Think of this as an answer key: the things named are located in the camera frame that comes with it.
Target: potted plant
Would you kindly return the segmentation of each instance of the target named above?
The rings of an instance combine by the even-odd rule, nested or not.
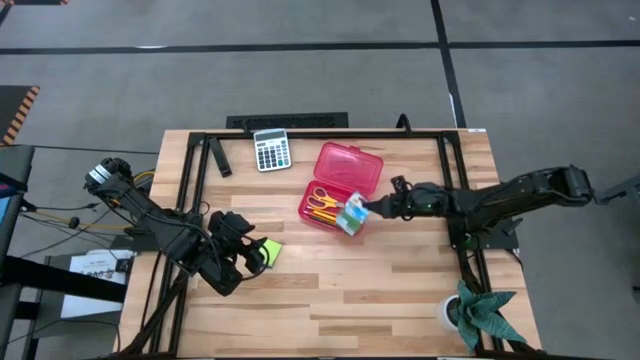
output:
[[[446,328],[457,328],[470,352],[478,343],[478,330],[500,339],[526,343],[507,320],[496,314],[515,294],[512,291],[501,291],[475,295],[464,281],[460,281],[458,295],[450,296],[442,302],[438,317]]]

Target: yellow cable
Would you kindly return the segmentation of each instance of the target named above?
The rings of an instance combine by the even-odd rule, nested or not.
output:
[[[145,172],[141,172],[140,174],[136,175],[136,177],[133,178],[133,182],[136,182],[140,179],[142,179],[145,176],[153,176],[155,174],[155,172],[153,171],[145,171]]]
[[[69,224],[69,222],[71,222],[71,219],[68,218],[61,218],[59,216],[47,213],[47,212],[43,212],[41,210],[36,211],[36,214],[38,215],[42,215],[48,218],[52,218],[58,221],[62,221],[65,224]],[[78,226],[86,226],[85,229],[88,228],[96,228],[96,229],[110,229],[110,230],[124,230],[127,228],[132,227],[131,225],[129,226],[121,226],[121,225],[102,225],[102,224],[86,224],[86,223],[79,223]]]

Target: gray carpet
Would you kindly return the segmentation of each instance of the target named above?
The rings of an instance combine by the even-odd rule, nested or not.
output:
[[[640,39],[637,1],[442,0],[442,11],[450,41]],[[418,0],[72,0],[16,6],[0,27],[0,48],[436,39],[429,1]],[[467,125],[488,129],[503,179],[572,163],[604,189],[640,172],[640,48],[452,56]],[[387,127],[405,112],[414,127],[454,124],[437,49],[20,55],[0,56],[0,66],[0,84],[42,88],[19,143],[157,151],[165,129],[221,128],[227,115],[240,114],[348,111],[352,127]],[[156,160],[40,149],[27,198],[45,206],[91,201],[84,173],[113,155],[135,170]],[[525,276],[549,352],[637,358],[640,305],[631,285],[640,284],[639,211],[622,200],[524,217]],[[11,254],[60,238],[27,221]],[[34,259],[93,247],[76,240]],[[24,331],[17,322],[14,337]],[[38,359],[104,354],[112,331],[47,339]],[[7,358],[20,346],[12,344]]]

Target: white pot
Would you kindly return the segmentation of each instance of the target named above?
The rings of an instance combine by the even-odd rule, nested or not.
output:
[[[448,298],[440,301],[438,309],[436,310],[436,317],[440,321],[440,324],[442,325],[442,327],[449,331],[458,331],[458,327],[453,324],[453,322],[449,318],[449,314],[447,314],[447,306],[450,302],[456,301],[458,297],[458,295],[451,295]]]

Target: paper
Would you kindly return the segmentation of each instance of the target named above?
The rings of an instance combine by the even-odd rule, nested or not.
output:
[[[126,274],[115,272],[116,259],[114,255],[118,259],[128,259],[134,255],[134,252],[129,250],[111,250],[111,252],[113,255],[108,250],[93,250],[86,255],[73,256],[71,257],[69,271],[124,284],[126,282]],[[67,319],[120,310],[122,310],[121,303],[65,295],[60,317]]]

